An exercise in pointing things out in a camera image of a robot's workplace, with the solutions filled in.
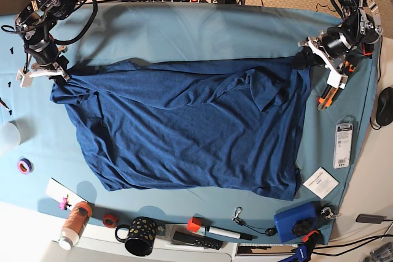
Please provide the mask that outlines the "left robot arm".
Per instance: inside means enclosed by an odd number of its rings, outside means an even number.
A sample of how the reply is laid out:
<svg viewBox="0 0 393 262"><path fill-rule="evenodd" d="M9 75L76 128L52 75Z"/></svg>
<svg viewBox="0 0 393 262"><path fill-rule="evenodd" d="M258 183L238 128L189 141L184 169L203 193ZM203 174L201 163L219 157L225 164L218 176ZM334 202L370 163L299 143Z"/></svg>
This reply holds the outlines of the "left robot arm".
<svg viewBox="0 0 393 262"><path fill-rule="evenodd" d="M373 45L383 35L379 8L375 0L330 0L341 18L341 24L307 37L298 43L302 49L295 55L292 67L304 70L323 66L330 71L327 84L344 89L348 75L337 69L335 60L346 57L358 45Z"/></svg>

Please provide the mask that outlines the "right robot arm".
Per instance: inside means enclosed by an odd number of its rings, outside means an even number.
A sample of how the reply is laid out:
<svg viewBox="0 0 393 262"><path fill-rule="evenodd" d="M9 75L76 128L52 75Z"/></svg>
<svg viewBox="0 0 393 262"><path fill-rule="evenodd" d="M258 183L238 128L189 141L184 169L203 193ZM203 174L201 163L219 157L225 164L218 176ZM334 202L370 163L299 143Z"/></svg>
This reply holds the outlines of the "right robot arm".
<svg viewBox="0 0 393 262"><path fill-rule="evenodd" d="M82 32L68 41L56 40L50 30L56 24L68 18L77 5L88 0L33 0L14 20L13 30L3 25L1 29L10 34L17 34L24 43L26 63L19 69L16 81L20 86L30 87L33 78L46 76L58 83L66 83L70 76L66 72L69 60L64 56L68 45L80 40L91 26L98 11L96 0L93 1L93 13Z"/></svg>

